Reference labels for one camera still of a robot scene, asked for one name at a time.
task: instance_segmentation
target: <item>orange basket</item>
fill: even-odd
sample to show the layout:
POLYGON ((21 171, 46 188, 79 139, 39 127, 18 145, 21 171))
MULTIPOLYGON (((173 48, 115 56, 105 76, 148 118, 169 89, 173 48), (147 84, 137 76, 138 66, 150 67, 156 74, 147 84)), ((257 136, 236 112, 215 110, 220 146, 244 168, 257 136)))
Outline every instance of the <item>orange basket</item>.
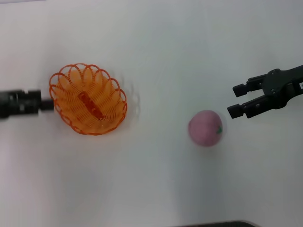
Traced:
POLYGON ((79 134, 106 134, 126 116, 124 91, 96 65, 67 65, 52 75, 49 86, 56 111, 79 134))

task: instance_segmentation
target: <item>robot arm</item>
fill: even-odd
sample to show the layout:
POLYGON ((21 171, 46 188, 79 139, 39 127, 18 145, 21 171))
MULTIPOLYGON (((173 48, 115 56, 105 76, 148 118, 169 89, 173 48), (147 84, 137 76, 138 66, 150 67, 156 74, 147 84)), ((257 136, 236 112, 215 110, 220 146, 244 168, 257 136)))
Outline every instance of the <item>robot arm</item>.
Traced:
POLYGON ((41 91, 22 90, 0 92, 0 119, 11 115, 38 114, 41 111, 52 111, 53 100, 41 98, 41 91))
POLYGON ((237 118, 246 114, 247 118, 251 118, 271 109, 280 109, 291 98, 303 94, 303 66, 284 71, 272 70, 268 74, 248 79, 246 85, 233 87, 237 97, 261 89, 263 96, 242 105, 228 107, 231 117, 237 118))

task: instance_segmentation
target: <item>pink ball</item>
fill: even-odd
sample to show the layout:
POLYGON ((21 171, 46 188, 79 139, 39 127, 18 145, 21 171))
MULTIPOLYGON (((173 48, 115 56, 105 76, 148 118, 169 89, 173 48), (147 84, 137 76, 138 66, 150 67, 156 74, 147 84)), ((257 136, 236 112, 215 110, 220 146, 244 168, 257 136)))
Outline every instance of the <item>pink ball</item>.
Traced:
POLYGON ((222 137, 222 121, 214 111, 203 110, 191 119, 188 131, 195 143, 210 147, 219 142, 222 137))

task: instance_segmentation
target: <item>black mechanical part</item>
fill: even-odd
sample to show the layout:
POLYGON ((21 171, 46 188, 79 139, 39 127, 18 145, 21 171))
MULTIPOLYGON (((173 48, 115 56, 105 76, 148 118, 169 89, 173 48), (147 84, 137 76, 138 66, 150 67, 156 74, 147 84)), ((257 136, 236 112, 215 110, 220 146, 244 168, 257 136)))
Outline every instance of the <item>black mechanical part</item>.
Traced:
POLYGON ((42 99, 40 90, 1 91, 0 119, 11 115, 38 114, 41 111, 53 111, 52 99, 42 99))
POLYGON ((255 226, 243 221, 231 221, 231 222, 194 225, 194 226, 186 226, 186 227, 255 227, 255 226))
POLYGON ((261 89, 263 96, 242 105, 228 107, 231 117, 246 114, 247 118, 251 118, 271 109, 285 107, 291 98, 303 94, 303 65, 291 70, 272 70, 268 74, 248 79, 246 85, 233 87, 237 97, 261 89))

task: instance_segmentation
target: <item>white table surface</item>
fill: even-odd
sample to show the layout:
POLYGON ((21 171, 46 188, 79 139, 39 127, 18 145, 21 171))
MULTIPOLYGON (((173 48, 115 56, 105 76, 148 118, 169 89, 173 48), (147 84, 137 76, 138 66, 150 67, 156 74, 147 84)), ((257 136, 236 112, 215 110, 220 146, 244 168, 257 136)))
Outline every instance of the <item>white table surface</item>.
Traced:
POLYGON ((303 226, 303 96, 231 119, 232 87, 303 64, 301 0, 47 0, 0 5, 0 89, 41 89, 70 63, 126 90, 114 132, 76 134, 57 113, 0 123, 0 226, 164 227, 248 220, 303 226), (217 111, 224 136, 187 123, 217 111))

